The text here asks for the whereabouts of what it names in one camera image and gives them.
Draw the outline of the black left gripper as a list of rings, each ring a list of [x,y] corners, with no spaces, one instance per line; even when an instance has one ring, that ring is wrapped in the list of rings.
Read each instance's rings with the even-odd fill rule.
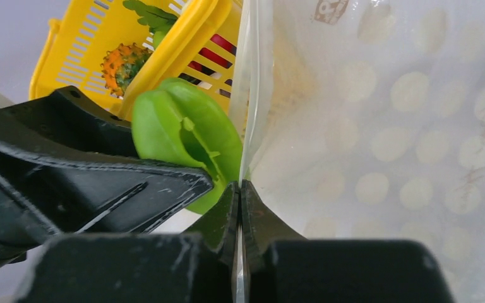
[[[140,160],[130,125],[73,86],[0,109],[0,268],[51,237],[149,232],[212,190],[202,169]]]

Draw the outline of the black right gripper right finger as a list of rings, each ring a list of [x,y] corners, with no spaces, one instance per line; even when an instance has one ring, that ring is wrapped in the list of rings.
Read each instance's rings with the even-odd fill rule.
[[[249,180],[241,183],[241,227],[250,272],[265,267],[264,254],[272,242],[304,239],[264,204]]]

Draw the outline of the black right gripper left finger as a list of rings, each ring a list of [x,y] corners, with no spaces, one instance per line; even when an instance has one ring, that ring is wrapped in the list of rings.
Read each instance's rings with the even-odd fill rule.
[[[232,268],[236,256],[240,187],[230,182],[218,202],[188,227],[185,234],[198,234],[217,259]]]

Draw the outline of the green toy pepper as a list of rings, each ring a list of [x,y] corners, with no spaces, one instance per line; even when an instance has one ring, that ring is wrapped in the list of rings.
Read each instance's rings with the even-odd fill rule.
[[[180,78],[167,78],[139,95],[131,133],[140,158],[203,169],[213,188],[187,209],[205,214],[231,181],[239,178],[243,144],[212,97]]]

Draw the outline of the clear zip top bag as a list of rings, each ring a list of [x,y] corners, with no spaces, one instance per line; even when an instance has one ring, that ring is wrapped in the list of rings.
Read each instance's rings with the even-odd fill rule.
[[[245,1],[242,172],[309,238],[403,238],[485,302],[485,1]]]

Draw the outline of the yellow plastic shopping basket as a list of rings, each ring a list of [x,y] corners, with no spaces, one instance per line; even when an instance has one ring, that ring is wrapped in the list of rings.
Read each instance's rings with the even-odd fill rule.
[[[29,97],[73,85],[131,118],[135,98],[179,77],[229,108],[241,1],[71,1],[49,34]]]

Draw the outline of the orange toy pineapple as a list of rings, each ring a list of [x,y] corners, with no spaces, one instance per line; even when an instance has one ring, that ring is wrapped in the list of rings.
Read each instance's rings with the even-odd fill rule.
[[[133,44],[119,44],[106,52],[101,73],[105,88],[117,97],[123,97],[132,80],[152,55],[152,51]]]

